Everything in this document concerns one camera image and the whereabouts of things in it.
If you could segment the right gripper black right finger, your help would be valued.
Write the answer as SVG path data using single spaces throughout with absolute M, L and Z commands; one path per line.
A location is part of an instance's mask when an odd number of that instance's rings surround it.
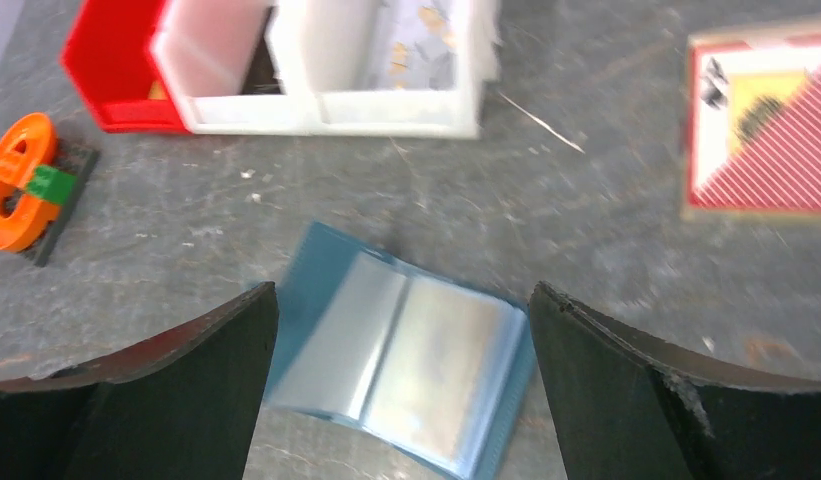
M 571 479 L 821 479 L 821 381 L 717 360 L 541 282 L 531 336 Z

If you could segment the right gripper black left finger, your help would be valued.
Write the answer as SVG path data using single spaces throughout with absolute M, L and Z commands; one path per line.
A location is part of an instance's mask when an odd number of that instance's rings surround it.
M 0 381 L 0 479 L 239 479 L 278 332 L 273 283 L 114 353 Z

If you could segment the blue card holder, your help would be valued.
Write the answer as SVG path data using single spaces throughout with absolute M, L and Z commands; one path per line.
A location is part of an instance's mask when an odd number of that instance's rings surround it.
M 536 354 L 523 305 L 321 222 L 278 289 L 265 400 L 362 431 L 448 479 L 492 479 Z

